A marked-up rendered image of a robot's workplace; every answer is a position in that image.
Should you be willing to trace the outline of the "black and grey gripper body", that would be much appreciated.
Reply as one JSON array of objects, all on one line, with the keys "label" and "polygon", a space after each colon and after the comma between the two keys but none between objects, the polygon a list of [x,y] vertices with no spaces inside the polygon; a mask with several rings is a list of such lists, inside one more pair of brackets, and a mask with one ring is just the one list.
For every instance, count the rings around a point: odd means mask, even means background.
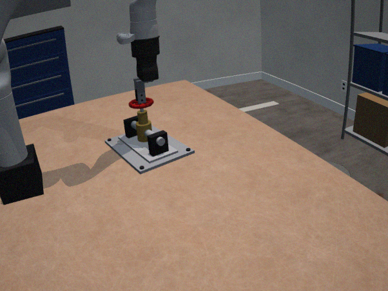
[{"label": "black and grey gripper body", "polygon": [[119,44],[131,43],[132,57],[137,60],[137,76],[143,82],[159,78],[159,37],[157,19],[130,22],[130,33],[117,34]]}]

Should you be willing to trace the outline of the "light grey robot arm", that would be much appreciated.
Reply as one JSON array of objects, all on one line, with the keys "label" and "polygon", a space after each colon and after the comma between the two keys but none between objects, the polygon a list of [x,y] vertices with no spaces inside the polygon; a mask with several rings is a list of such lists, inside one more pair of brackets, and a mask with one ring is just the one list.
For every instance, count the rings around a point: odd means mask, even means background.
[{"label": "light grey robot arm", "polygon": [[[0,0],[0,167],[22,162],[28,155],[11,88],[8,52],[3,39],[6,27],[24,0]],[[130,22],[157,18],[157,0],[130,3]]]}]

